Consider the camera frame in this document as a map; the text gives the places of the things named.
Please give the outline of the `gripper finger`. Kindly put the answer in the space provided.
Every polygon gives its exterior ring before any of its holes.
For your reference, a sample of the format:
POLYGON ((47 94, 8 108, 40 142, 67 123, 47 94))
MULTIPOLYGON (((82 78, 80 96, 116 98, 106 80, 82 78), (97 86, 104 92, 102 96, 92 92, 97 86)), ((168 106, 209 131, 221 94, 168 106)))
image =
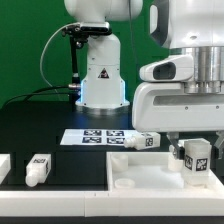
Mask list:
POLYGON ((218 136, 214 148, 216 151, 216 158, 221 159, 224 151, 224 130, 217 131, 216 135, 218 136))
POLYGON ((179 133, 178 132, 168 132, 167 138, 170 141, 171 145, 174 147, 173 156, 175 159, 183 160, 184 159, 184 148, 178 144, 179 133))

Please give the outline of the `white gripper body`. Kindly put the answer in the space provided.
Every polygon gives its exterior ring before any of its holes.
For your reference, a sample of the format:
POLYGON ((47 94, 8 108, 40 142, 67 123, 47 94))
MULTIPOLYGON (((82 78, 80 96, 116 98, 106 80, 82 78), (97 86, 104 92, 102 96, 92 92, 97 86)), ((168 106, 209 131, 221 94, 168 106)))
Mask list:
POLYGON ((186 94, 182 83, 143 82, 134 94, 132 125, 139 132, 224 130, 224 92, 186 94))

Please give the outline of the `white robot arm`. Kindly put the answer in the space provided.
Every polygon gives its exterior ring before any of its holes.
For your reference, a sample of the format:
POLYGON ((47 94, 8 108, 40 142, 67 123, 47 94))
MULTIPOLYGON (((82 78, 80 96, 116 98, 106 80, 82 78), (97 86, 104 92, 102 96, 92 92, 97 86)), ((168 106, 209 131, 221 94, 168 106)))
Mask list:
POLYGON ((224 150, 224 0, 154 0, 150 36, 170 50, 164 60, 140 68, 143 82, 125 99, 120 41, 109 23, 137 17, 143 0, 64 0, 77 22, 66 28, 88 44, 87 75, 76 105, 112 111, 130 105, 140 132, 165 132, 172 145, 180 132, 215 131, 224 150))

